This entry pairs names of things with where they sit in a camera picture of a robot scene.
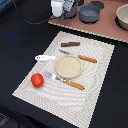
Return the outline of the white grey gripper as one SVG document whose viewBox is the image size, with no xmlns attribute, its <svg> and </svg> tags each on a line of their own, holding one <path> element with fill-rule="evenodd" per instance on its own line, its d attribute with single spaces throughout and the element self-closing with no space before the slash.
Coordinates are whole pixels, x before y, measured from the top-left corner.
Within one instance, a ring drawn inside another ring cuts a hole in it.
<svg viewBox="0 0 128 128">
<path fill-rule="evenodd" d="M 84 4 L 84 0 L 51 0 L 52 13 L 55 17 L 64 18 L 71 8 Z"/>
</svg>

